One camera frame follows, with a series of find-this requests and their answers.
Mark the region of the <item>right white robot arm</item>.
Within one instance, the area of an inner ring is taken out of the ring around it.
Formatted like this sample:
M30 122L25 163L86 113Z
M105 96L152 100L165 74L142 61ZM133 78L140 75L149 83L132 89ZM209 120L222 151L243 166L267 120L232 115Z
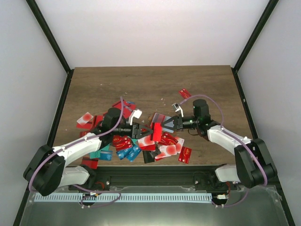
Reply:
M239 136L212 120L209 106L204 99L193 101L193 115L185 117L180 104L173 105L177 115L163 121L163 128L180 131L194 129L200 137L229 151L235 157L235 165L222 165L209 177L210 186L221 189L226 182L238 182L247 188L267 185L277 176L276 166L265 142Z

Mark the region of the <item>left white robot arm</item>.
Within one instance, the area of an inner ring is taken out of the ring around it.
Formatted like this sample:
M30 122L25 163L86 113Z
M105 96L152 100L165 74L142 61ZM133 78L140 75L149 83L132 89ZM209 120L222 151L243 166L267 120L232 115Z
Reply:
M69 165L111 144L114 136L140 139L151 135L151 128L132 121L140 115L140 110L134 110L126 120L120 109L110 108L103 120L83 137L61 146L41 146L23 174L29 190L47 196L63 186L79 185L85 190L93 189L96 185L95 171L86 164Z

